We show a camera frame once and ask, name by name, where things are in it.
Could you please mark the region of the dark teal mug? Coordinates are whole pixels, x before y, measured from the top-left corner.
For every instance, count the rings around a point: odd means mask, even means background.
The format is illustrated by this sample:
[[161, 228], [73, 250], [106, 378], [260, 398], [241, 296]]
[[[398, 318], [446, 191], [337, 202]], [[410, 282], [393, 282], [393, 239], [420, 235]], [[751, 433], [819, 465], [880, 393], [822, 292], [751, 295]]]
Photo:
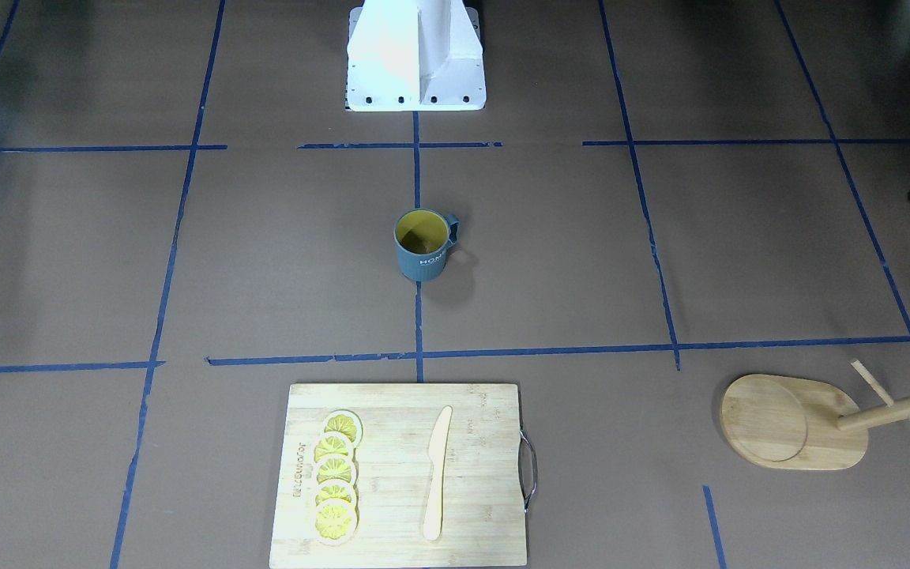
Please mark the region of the dark teal mug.
[[414, 282], [432, 281], [445, 269], [449, 249], [458, 241], [460, 219], [433, 209], [412, 209], [393, 228], [400, 272]]

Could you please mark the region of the wooden cup storage rack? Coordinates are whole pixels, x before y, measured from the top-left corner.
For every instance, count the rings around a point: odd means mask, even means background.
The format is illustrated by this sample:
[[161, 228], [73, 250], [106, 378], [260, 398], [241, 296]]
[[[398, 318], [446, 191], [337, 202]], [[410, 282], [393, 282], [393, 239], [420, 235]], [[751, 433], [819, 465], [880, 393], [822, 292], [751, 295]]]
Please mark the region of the wooden cup storage rack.
[[881, 406], [859, 409], [848, 393], [815, 379], [758, 373], [734, 379], [718, 408], [726, 442], [768, 469], [837, 471], [859, 464], [871, 429], [900, 421], [910, 426], [910, 397], [889, 396], [862, 361], [852, 367]]

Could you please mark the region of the white pillar with base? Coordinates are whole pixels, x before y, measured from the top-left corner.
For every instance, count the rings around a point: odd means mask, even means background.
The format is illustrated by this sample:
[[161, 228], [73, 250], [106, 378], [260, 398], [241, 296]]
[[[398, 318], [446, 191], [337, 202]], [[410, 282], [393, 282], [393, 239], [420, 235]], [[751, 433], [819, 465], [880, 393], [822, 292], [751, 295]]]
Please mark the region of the white pillar with base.
[[487, 104], [480, 1], [365, 1], [349, 13], [344, 104], [356, 112]]

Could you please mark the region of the bamboo cutting board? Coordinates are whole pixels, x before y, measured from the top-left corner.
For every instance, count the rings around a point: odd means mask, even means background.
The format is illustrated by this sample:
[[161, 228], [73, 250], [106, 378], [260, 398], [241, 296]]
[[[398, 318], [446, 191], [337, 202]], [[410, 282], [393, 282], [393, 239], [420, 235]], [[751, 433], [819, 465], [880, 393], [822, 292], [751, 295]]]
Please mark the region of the bamboo cutting board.
[[[434, 422], [453, 407], [436, 541], [422, 524]], [[513, 384], [295, 384], [290, 388], [271, 568], [519, 567], [528, 562], [521, 403]], [[350, 541], [314, 532], [326, 499], [356, 505]]]

